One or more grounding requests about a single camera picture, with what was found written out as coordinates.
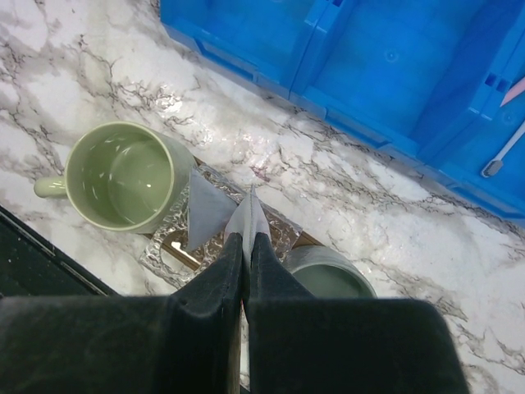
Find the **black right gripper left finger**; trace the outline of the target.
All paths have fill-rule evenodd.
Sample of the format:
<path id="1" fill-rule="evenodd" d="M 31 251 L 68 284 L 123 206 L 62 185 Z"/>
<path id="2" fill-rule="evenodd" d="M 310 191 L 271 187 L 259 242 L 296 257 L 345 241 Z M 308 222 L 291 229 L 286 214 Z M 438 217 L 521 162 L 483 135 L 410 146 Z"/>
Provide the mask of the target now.
<path id="1" fill-rule="evenodd" d="M 242 238 L 172 295 L 1 302 L 4 393 L 237 393 Z"/>

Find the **blue plastic divided bin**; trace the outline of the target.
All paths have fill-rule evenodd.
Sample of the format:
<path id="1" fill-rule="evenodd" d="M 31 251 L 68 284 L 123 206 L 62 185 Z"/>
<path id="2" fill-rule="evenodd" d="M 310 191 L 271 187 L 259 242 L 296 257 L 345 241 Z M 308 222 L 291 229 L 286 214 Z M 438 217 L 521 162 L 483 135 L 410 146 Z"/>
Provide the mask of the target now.
<path id="1" fill-rule="evenodd" d="M 210 62 L 524 222 L 521 1 L 163 1 L 167 33 Z"/>

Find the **toothpaste tube red cap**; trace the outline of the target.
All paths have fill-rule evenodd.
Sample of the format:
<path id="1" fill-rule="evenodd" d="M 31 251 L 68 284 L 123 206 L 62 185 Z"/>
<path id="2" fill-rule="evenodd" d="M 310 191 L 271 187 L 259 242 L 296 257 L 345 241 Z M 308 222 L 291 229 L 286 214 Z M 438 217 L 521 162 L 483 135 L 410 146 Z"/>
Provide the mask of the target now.
<path id="1" fill-rule="evenodd" d="M 269 223 L 254 186 L 251 187 L 250 192 L 243 198 L 226 224 L 224 241 L 233 233 L 242 235 L 242 250 L 246 259 L 251 258 L 256 235 L 258 233 L 270 235 Z"/>

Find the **toothpaste tube green cap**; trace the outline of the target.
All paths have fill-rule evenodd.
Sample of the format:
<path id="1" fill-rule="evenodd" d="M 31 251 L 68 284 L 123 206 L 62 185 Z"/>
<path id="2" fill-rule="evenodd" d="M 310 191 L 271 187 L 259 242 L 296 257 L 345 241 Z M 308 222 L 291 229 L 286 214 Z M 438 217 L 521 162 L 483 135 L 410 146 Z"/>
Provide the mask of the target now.
<path id="1" fill-rule="evenodd" d="M 197 170 L 189 177 L 188 245 L 196 250 L 219 234 L 229 222 L 237 203 L 207 181 Z"/>

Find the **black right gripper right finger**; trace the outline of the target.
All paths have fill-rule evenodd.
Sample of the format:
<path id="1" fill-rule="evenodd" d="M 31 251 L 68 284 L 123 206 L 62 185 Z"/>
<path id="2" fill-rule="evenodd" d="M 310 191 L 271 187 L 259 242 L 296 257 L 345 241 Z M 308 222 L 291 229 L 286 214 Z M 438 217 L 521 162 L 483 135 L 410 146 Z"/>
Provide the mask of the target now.
<path id="1" fill-rule="evenodd" d="M 253 393 L 466 393 L 438 310 L 414 299 L 323 299 L 281 264 L 265 234 L 248 296 Z"/>

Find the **grey ceramic mug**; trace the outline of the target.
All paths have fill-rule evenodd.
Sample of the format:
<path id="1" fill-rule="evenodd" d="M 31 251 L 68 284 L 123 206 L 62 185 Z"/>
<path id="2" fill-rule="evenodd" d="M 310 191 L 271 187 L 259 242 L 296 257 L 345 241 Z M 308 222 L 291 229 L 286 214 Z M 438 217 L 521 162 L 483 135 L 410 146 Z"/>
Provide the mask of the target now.
<path id="1" fill-rule="evenodd" d="M 342 254 L 320 245 L 292 249 L 283 266 L 317 298 L 376 298 L 364 275 Z"/>

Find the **light green ceramic mug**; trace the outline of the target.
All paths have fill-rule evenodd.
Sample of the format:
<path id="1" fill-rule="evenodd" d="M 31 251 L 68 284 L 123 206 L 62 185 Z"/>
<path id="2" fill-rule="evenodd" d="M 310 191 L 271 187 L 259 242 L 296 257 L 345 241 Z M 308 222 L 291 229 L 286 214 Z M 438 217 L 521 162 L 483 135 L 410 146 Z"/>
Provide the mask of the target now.
<path id="1" fill-rule="evenodd" d="M 197 163 L 180 142 L 132 122 L 97 126 L 72 147 L 63 175 L 38 179 L 40 198 L 68 199 L 108 231 L 155 232 Z"/>

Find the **oval wooden tray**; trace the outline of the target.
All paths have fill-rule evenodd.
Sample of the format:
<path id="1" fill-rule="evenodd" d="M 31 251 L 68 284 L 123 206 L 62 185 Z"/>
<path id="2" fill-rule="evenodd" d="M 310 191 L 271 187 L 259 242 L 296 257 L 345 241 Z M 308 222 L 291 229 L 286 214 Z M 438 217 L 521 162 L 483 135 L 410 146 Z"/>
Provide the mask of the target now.
<path id="1" fill-rule="evenodd" d="M 236 183 L 230 181 L 204 161 L 197 161 L 197 170 L 216 188 L 223 191 L 237 204 L 240 203 L 245 191 Z M 176 202 L 171 215 L 167 218 L 167 234 L 163 237 L 162 248 L 179 259 L 187 267 L 196 270 L 202 264 L 211 263 L 219 254 L 223 242 L 223 233 L 215 235 L 211 240 L 196 250 L 187 251 L 188 245 L 188 201 L 189 190 L 184 189 Z M 290 250 L 303 245 L 320 245 L 321 242 L 304 232 L 297 223 L 289 220 L 283 213 L 268 204 L 262 203 L 270 227 L 271 241 L 279 260 L 283 260 Z"/>

